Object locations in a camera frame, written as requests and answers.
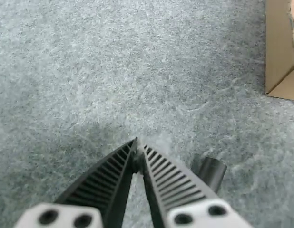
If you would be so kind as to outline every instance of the screw hole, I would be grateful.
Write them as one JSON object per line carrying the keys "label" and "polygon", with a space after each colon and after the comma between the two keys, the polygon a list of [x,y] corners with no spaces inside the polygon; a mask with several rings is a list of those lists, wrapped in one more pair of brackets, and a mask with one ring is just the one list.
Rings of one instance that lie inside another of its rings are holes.
{"label": "screw hole", "polygon": [[42,225],[49,225],[53,223],[58,216],[56,210],[47,210],[39,217],[39,223]]}
{"label": "screw hole", "polygon": [[74,221],[74,226],[76,228],[86,228],[91,224],[92,217],[90,215],[84,214],[79,217]]}
{"label": "screw hole", "polygon": [[220,216],[220,215],[225,215],[227,212],[226,212],[225,208],[223,208],[221,206],[212,206],[208,209],[208,213],[211,216]]}
{"label": "screw hole", "polygon": [[188,214],[178,214],[175,217],[175,223],[178,225],[186,225],[193,222],[193,218]]}

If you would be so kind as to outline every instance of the carpet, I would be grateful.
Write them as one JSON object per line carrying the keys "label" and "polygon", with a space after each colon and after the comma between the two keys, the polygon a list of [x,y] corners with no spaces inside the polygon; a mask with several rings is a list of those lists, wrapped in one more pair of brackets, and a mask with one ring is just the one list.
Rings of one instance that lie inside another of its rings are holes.
{"label": "carpet", "polygon": [[[257,228],[294,228],[294,101],[264,95],[264,0],[0,0],[0,228],[138,136]],[[124,227],[152,227],[135,176]]]}

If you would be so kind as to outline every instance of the gray carpet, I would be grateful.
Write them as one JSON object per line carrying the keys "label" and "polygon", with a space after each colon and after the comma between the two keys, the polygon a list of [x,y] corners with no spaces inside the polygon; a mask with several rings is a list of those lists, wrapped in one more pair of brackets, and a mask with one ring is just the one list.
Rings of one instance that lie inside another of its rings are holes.
{"label": "gray carpet", "polygon": [[[294,228],[294,102],[264,96],[263,0],[0,0],[0,228],[140,136],[257,228]],[[134,177],[124,227],[151,227]]]}

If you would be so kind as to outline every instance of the black cylinder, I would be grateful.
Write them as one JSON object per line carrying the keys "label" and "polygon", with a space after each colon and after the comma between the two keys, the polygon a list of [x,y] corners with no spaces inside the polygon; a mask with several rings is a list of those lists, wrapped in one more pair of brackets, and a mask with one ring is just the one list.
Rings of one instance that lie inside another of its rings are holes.
{"label": "black cylinder", "polygon": [[198,177],[215,193],[218,192],[227,166],[221,161],[206,157],[202,163]]}

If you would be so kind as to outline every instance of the cardboard box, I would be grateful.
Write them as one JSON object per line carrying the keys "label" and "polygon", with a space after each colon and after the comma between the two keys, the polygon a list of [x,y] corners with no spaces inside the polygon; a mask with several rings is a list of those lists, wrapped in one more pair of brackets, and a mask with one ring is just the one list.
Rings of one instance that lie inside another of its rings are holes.
{"label": "cardboard box", "polygon": [[265,92],[294,100],[294,0],[266,0]]}

